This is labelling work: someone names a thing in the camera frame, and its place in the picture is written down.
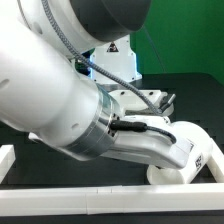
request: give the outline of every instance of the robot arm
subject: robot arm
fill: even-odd
[[[95,28],[99,32],[94,34],[92,19],[88,20],[90,30],[84,26],[83,2],[88,1],[67,0],[63,4],[59,0],[49,1],[65,34],[80,52],[127,35],[143,22],[144,16],[140,16],[140,22],[132,22],[129,27],[124,17],[116,15],[118,20],[108,19],[111,23],[114,20],[109,29],[112,32],[106,30],[104,35],[99,26]],[[106,0],[89,2],[107,6],[102,10],[109,10],[111,15],[121,1],[113,1],[115,5]],[[149,2],[138,4],[148,7]],[[82,161],[105,156],[180,169],[187,165],[190,151],[197,145],[194,135],[203,133],[200,141],[210,139],[203,130],[187,123],[171,124],[169,119],[155,116],[125,116],[122,103],[72,69],[65,57],[71,55],[50,26],[41,1],[21,3],[32,30],[16,21],[0,23],[1,121],[19,131],[34,133],[50,147]],[[138,132],[124,126],[112,128],[111,124],[117,120],[129,122],[128,125],[140,122],[146,129]],[[189,126],[190,131],[184,133],[183,127]]]

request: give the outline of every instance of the warning label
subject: warning label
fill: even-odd
[[[117,46],[116,46],[116,44],[114,42],[111,43],[111,45],[108,48],[107,52],[111,52],[111,53],[119,52],[118,49],[117,49]]]

